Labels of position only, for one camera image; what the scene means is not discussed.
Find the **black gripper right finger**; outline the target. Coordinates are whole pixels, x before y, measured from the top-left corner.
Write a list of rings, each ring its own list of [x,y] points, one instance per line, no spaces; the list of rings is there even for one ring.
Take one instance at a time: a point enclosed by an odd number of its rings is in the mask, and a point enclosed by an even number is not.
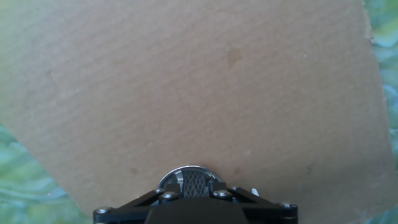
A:
[[[227,187],[225,182],[208,184],[209,195],[234,205],[248,223],[297,224],[295,203],[271,202],[241,187]]]

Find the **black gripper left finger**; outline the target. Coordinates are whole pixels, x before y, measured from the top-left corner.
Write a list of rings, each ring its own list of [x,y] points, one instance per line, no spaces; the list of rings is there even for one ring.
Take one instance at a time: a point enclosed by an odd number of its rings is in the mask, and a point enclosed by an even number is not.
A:
[[[118,208],[103,206],[93,211],[93,223],[143,222],[160,205],[181,199],[180,184],[167,184]]]

